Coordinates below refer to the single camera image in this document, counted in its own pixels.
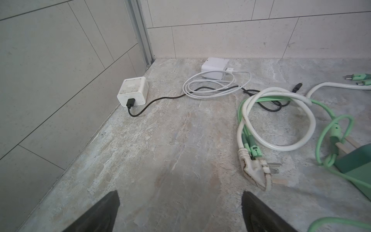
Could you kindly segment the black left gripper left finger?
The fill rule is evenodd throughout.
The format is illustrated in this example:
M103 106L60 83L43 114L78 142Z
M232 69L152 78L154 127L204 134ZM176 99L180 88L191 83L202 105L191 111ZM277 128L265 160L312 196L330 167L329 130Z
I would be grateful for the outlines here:
M112 232L119 206L117 190L110 191L63 232Z

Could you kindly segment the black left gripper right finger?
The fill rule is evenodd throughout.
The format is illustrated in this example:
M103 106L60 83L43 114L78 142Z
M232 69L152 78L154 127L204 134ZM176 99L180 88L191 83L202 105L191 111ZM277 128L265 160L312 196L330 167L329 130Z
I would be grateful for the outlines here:
M243 192L242 213L248 232L297 232L250 191Z

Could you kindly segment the white cube charger black plug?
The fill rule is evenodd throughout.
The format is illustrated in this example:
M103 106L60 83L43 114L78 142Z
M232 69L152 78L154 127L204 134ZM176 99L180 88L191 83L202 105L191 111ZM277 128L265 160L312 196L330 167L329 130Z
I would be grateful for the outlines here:
M145 105L148 90L149 85L145 77L125 79L118 92L117 99L123 107L127 107L129 99L135 100L134 106Z

